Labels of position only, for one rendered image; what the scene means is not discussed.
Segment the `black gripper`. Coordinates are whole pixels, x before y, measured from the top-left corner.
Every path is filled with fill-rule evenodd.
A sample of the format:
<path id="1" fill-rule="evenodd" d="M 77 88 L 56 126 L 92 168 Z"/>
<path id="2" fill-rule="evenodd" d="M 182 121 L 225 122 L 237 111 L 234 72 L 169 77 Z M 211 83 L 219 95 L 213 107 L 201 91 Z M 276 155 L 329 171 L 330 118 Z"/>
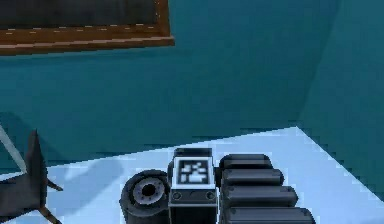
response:
<path id="1" fill-rule="evenodd" d="M 144 170 L 124 185 L 119 200 L 126 224 L 169 224 L 167 173 Z"/>

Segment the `black chair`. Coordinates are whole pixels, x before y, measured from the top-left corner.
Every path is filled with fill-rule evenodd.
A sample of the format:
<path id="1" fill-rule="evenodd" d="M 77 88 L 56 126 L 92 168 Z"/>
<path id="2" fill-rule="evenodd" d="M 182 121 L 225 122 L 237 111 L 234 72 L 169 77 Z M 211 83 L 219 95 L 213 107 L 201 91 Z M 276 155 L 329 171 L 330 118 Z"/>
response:
<path id="1" fill-rule="evenodd" d="M 21 157 L 5 129 L 0 125 L 0 142 L 22 171 L 21 175 L 0 181 L 0 223 L 4 223 L 37 210 L 51 224 L 62 224 L 46 207 L 47 188 L 63 188 L 48 177 L 48 170 L 41 152 L 39 135 L 32 130 L 28 150 Z"/>

